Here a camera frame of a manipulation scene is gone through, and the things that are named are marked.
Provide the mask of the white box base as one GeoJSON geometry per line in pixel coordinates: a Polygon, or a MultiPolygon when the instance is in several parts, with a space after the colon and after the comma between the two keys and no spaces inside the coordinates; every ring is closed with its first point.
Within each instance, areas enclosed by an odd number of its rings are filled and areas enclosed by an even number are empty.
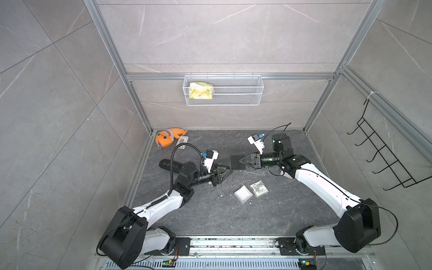
{"type": "Polygon", "coordinates": [[[242,204],[245,204],[250,198],[253,197],[253,194],[244,185],[235,191],[234,195],[242,204]]]}

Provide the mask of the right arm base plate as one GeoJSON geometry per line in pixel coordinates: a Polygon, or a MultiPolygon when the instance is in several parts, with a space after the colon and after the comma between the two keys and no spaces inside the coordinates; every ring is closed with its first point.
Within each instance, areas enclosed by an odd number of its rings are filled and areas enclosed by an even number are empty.
{"type": "Polygon", "coordinates": [[[325,249],[321,246],[311,247],[303,240],[296,237],[279,237],[274,241],[274,246],[279,249],[281,255],[325,255],[325,249]]]}

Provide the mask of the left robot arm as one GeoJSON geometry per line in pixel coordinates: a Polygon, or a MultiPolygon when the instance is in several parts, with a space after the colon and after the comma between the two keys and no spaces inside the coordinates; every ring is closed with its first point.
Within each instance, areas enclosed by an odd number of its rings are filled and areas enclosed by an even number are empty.
{"type": "Polygon", "coordinates": [[[121,269],[130,267],[146,253],[169,254],[174,249],[175,234],[166,227],[153,228],[153,225],[184,206],[192,198],[194,186],[204,183],[216,186],[233,172],[230,167],[220,164],[200,170],[193,162],[179,163],[168,159],[163,159],[159,166],[177,174],[172,193],[133,209],[119,208],[97,244],[97,254],[109,257],[121,269]]]}

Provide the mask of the white gift box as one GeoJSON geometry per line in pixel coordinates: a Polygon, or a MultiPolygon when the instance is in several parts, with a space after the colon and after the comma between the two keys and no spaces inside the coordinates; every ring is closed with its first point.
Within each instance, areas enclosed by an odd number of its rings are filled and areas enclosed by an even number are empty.
{"type": "Polygon", "coordinates": [[[265,184],[262,181],[251,184],[250,188],[252,189],[253,194],[256,198],[259,198],[269,192],[268,188],[266,188],[265,184]]]}

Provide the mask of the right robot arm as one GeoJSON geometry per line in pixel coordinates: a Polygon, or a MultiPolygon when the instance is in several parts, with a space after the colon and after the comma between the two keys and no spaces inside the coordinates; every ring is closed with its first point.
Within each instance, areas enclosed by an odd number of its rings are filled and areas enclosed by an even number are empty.
{"type": "Polygon", "coordinates": [[[264,135],[252,135],[249,142],[258,152],[246,156],[231,156],[235,169],[262,169],[277,166],[283,176],[291,177],[317,194],[339,217],[338,223],[308,226],[297,232],[294,244],[299,254],[306,255],[319,246],[341,246],[356,253],[381,235],[378,205],[348,192],[325,176],[309,159],[296,155],[291,139],[285,133],[272,136],[271,153],[264,153],[264,135]]]}

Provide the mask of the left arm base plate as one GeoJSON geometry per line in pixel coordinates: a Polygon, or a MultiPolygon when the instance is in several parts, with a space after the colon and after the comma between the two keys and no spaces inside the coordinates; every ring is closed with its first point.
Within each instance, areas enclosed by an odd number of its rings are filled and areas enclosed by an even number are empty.
{"type": "Polygon", "coordinates": [[[168,243],[166,244],[166,246],[160,250],[160,249],[156,249],[151,247],[150,249],[145,250],[145,248],[143,247],[143,249],[141,250],[142,254],[145,255],[162,255],[162,256],[174,256],[174,255],[179,255],[179,256],[188,256],[190,253],[190,248],[191,248],[191,238],[190,237],[176,237],[174,240],[169,240],[168,243]]]}

